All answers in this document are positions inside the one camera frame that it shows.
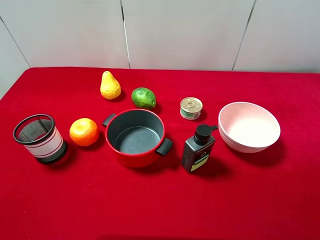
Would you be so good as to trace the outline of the yellow pear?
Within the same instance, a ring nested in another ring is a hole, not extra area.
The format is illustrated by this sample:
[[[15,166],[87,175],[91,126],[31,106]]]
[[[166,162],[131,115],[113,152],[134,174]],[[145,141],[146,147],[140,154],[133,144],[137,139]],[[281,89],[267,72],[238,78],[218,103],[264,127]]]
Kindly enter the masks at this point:
[[[104,71],[101,77],[100,93],[107,100],[120,96],[121,86],[110,71]]]

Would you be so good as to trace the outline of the green avocado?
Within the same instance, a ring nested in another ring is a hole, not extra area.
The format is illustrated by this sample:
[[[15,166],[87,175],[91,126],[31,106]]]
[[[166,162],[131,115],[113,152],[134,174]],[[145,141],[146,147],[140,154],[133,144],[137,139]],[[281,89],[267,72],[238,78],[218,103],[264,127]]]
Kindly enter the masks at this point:
[[[156,106],[156,95],[148,88],[138,87],[131,93],[131,100],[137,108],[151,110]]]

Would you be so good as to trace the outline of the small tin can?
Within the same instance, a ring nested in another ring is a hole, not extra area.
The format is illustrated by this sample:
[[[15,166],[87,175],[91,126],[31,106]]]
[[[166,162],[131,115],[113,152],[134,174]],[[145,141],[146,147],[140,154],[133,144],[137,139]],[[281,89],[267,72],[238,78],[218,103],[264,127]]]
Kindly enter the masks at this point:
[[[196,97],[185,97],[180,102],[180,115],[187,120],[196,120],[200,117],[203,103]]]

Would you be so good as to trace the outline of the black pump bottle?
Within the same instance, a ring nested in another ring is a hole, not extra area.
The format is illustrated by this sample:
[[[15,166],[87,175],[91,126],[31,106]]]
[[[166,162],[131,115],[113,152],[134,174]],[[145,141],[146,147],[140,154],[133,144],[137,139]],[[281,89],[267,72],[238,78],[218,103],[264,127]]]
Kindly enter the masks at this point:
[[[200,124],[194,135],[185,141],[181,163],[188,173],[198,169],[209,159],[216,142],[212,132],[217,129],[217,125]]]

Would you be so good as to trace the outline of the orange tangerine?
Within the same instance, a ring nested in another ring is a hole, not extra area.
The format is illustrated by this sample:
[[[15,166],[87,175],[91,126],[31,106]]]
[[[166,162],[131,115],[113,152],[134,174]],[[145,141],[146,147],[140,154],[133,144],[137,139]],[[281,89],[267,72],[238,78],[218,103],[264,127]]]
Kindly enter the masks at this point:
[[[98,140],[99,129],[92,119],[80,118],[70,126],[69,136],[76,145],[88,147]]]

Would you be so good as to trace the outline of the pink bowl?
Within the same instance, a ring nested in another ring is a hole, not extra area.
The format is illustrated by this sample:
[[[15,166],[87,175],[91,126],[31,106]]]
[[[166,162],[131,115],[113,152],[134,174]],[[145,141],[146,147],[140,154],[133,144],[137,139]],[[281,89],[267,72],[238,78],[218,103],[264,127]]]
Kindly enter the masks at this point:
[[[227,146],[241,153],[258,153],[281,135],[278,120],[265,108],[238,101],[225,105],[218,114],[218,131]]]

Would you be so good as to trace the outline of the red tablecloth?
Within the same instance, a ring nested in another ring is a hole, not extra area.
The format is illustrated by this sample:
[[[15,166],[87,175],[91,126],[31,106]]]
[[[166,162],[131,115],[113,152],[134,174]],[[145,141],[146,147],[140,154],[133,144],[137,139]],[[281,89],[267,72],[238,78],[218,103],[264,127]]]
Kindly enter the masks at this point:
[[[0,101],[0,237],[3,240],[317,240],[320,237],[320,76],[315,73],[113,69],[121,96],[100,94],[103,69],[26,70]],[[120,165],[105,137],[78,147],[71,124],[100,125],[133,108],[132,90],[151,89],[173,141],[147,168]],[[199,118],[180,114],[199,99]],[[251,102],[281,127],[269,148],[243,154],[218,131],[209,160],[181,165],[197,125],[215,125],[222,107]],[[23,119],[50,115],[67,143],[59,161],[41,164],[13,138]]]

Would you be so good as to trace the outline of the black mesh pen cup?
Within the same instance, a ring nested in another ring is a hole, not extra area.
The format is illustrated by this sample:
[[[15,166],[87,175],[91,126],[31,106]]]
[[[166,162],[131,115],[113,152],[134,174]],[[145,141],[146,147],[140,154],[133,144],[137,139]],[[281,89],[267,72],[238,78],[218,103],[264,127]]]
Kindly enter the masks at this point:
[[[56,163],[68,149],[55,120],[44,113],[28,116],[19,122],[13,130],[13,139],[43,165]]]

